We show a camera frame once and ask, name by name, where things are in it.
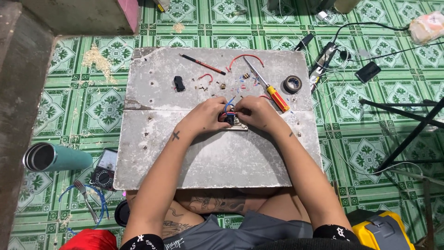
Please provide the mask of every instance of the yellow toolbox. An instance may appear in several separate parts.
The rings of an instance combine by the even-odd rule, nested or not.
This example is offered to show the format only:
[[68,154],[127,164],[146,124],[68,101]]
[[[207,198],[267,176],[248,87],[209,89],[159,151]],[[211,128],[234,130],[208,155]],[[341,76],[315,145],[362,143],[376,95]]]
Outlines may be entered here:
[[376,250],[414,250],[398,214],[363,209],[347,214],[353,232],[362,245]]

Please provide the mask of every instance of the yellow screwdriver handle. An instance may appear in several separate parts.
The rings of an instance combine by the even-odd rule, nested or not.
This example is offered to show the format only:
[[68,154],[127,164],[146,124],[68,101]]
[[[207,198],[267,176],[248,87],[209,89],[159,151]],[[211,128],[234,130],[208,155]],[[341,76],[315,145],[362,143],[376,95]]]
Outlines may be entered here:
[[284,99],[282,99],[281,95],[279,95],[279,93],[272,86],[267,88],[267,92],[270,94],[271,99],[273,99],[274,103],[276,103],[282,113],[290,109],[290,107],[285,103]]

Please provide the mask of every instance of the black tripod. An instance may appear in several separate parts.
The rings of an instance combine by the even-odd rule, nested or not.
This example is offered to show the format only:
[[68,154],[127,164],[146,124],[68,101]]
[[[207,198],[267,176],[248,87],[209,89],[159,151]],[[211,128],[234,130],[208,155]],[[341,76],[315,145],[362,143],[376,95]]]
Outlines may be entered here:
[[[420,121],[418,126],[404,139],[404,141],[395,149],[395,151],[390,154],[387,159],[379,166],[377,171],[382,171],[386,169],[390,164],[401,163],[402,161],[394,161],[396,157],[418,136],[418,134],[427,126],[433,125],[440,129],[444,129],[444,123],[435,121],[433,118],[441,111],[444,107],[444,97],[439,101],[431,101],[431,100],[423,100],[423,103],[375,103],[366,99],[361,99],[359,102],[364,105],[370,105],[378,109],[383,109],[391,113],[396,113],[411,119],[415,119]],[[415,115],[404,110],[395,109],[393,107],[433,107],[433,109],[428,113],[426,117],[422,117],[419,115]],[[436,162],[444,162],[444,159],[438,160],[415,160],[409,161],[411,163],[436,163]]]

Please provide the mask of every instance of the fork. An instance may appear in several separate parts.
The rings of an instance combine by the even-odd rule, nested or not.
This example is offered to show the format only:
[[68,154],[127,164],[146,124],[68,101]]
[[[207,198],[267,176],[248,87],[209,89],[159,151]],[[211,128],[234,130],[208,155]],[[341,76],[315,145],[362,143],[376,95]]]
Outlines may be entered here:
[[79,192],[83,195],[83,198],[85,198],[86,206],[88,207],[89,212],[92,215],[92,218],[94,219],[94,222],[97,224],[99,222],[99,219],[97,218],[97,215],[95,214],[94,210],[92,209],[91,205],[88,202],[88,198],[86,195],[86,187],[79,182],[79,180],[74,180],[74,186],[79,190]]

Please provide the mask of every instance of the x tattoo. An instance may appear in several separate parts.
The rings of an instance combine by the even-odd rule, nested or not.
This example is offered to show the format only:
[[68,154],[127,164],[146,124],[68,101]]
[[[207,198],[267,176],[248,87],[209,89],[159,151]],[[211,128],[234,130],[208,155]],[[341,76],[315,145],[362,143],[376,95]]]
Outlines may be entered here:
[[173,131],[173,139],[171,141],[174,141],[174,139],[179,139],[179,136],[177,136],[179,134],[180,131],[177,131],[177,133],[174,133]]

